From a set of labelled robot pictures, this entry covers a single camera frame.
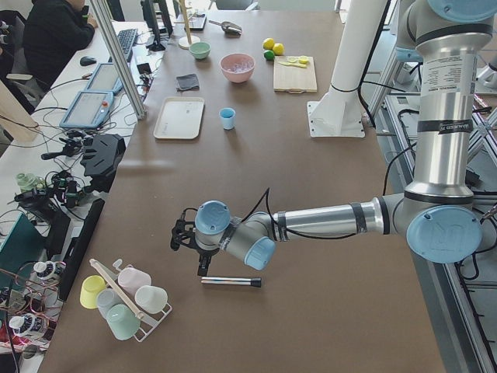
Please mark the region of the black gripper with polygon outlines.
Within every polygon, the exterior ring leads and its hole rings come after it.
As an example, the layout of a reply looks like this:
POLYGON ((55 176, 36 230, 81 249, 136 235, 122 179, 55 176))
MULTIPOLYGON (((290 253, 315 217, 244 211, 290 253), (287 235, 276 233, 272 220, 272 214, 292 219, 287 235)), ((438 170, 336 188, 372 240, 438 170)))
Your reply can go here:
POLYGON ((214 250, 198 249, 197 252, 199 253, 200 256, 197 275, 198 276, 207 275, 211 258, 217 254, 217 249, 214 250))

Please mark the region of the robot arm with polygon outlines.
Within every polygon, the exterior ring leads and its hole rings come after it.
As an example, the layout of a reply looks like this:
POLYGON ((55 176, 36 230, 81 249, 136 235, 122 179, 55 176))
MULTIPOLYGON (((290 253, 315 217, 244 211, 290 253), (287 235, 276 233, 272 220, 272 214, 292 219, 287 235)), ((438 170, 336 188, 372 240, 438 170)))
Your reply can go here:
POLYGON ((403 235, 409 248, 434 263, 456 263, 474 253, 483 233, 465 183, 477 54, 491 40, 494 1, 403 1, 397 48, 422 59, 415 168, 402 193, 368 202, 299 211, 231 215, 217 200, 203 203, 187 231, 199 255, 199 275, 211 257, 230 253, 263 269, 278 242, 295 237, 346 239, 366 232, 403 235))

